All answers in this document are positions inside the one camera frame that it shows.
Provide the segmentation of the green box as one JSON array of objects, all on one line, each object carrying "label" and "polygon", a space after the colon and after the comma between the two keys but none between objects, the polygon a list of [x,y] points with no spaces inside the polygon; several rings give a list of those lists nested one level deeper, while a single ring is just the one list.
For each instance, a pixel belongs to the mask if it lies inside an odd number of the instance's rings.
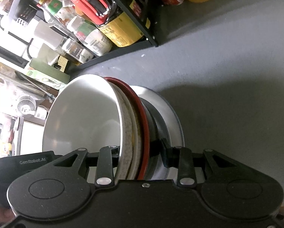
[{"label": "green box", "polygon": [[40,61],[37,58],[25,66],[24,74],[54,89],[64,88],[69,83],[70,76],[60,70]]}]

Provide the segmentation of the dark soy sauce bottle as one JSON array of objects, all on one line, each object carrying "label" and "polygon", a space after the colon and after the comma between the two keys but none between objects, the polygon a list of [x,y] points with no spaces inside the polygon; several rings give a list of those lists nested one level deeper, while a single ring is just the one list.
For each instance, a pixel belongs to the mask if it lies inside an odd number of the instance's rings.
[{"label": "dark soy sauce bottle", "polygon": [[116,46],[130,46],[143,37],[142,31],[114,0],[71,1]]}]

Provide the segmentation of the red rimmed bowl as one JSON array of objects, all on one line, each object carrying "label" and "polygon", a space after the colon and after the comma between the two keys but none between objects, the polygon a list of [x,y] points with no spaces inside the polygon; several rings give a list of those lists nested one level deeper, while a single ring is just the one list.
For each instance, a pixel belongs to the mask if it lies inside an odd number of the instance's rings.
[{"label": "red rimmed bowl", "polygon": [[135,115],[137,115],[142,146],[141,162],[139,163],[136,179],[153,180],[155,179],[155,170],[159,159],[159,149],[157,148],[158,132],[154,118],[132,87],[114,77],[105,77],[105,79],[121,89],[130,101]]}]

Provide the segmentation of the black metal kitchen rack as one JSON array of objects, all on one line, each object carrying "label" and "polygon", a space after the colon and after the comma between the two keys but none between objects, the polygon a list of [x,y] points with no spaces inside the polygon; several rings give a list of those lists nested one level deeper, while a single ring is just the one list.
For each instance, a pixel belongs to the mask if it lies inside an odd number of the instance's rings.
[{"label": "black metal kitchen rack", "polygon": [[[74,67],[72,72],[76,72],[92,65],[96,65],[103,61],[118,57],[119,55],[131,52],[132,45],[134,48],[137,45],[137,50],[140,50],[139,41],[143,38],[144,41],[149,41],[149,44],[157,47],[158,43],[155,37],[151,34],[151,24],[148,17],[152,17],[151,7],[148,0],[146,7],[139,7],[139,3],[135,0],[70,0],[71,5],[81,10],[81,12],[93,22],[98,31],[108,37],[118,49],[107,52],[103,56],[93,57],[87,63],[81,63],[78,67]],[[25,15],[23,9],[28,9],[32,6],[33,0],[13,0],[10,8],[11,19],[21,19],[19,14]],[[141,16],[135,12],[135,8],[141,8]]]}]

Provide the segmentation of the speckled white bowl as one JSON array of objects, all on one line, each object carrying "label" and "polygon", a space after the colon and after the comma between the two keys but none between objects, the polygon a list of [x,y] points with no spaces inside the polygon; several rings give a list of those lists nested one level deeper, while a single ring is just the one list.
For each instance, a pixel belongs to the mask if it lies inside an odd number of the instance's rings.
[{"label": "speckled white bowl", "polygon": [[134,108],[123,91],[111,83],[116,97],[120,118],[120,159],[116,170],[116,180],[133,180],[138,176],[141,158],[141,134]]}]

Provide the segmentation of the large white plate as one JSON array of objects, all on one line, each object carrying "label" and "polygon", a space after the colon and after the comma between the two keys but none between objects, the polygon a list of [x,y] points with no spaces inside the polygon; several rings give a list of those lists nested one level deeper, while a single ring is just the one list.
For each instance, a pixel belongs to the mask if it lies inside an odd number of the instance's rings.
[{"label": "large white plate", "polygon": [[160,139],[166,139],[171,147],[185,146],[179,118],[171,105],[155,91],[137,85],[131,88],[143,103],[150,126],[149,163],[144,179],[176,180],[177,169],[164,167],[157,143]]}]

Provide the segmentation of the small spice jar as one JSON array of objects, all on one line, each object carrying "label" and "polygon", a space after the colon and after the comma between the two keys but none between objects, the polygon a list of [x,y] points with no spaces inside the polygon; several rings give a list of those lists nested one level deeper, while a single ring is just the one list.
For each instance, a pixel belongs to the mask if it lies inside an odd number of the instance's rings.
[{"label": "small spice jar", "polygon": [[67,39],[65,41],[65,43],[62,45],[62,50],[64,50],[81,64],[87,63],[94,57],[92,52],[72,39]]}]

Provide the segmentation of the white labelled jar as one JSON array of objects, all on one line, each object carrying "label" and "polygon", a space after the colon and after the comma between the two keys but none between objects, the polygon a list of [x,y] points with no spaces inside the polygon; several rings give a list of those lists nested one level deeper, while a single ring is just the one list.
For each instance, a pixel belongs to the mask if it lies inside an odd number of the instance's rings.
[{"label": "white labelled jar", "polygon": [[98,28],[75,16],[68,22],[66,28],[73,32],[78,40],[97,56],[103,56],[111,51],[112,42]]}]

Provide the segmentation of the small white fan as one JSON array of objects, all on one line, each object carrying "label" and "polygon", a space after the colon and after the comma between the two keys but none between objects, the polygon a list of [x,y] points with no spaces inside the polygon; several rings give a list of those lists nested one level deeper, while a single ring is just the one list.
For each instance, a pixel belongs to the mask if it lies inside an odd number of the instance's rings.
[{"label": "small white fan", "polygon": [[37,105],[36,100],[30,95],[22,96],[18,100],[17,110],[23,116],[35,117],[40,120],[45,120],[49,112],[45,106]]}]

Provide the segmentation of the white ceramic bowl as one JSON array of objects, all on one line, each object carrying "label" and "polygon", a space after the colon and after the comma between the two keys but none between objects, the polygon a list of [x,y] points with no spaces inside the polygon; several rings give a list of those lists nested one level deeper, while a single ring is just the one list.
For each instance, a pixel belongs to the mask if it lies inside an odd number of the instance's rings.
[{"label": "white ceramic bowl", "polygon": [[117,94],[103,77],[93,74],[73,79],[59,92],[45,122],[43,151],[66,155],[79,148],[99,152],[125,143]]}]

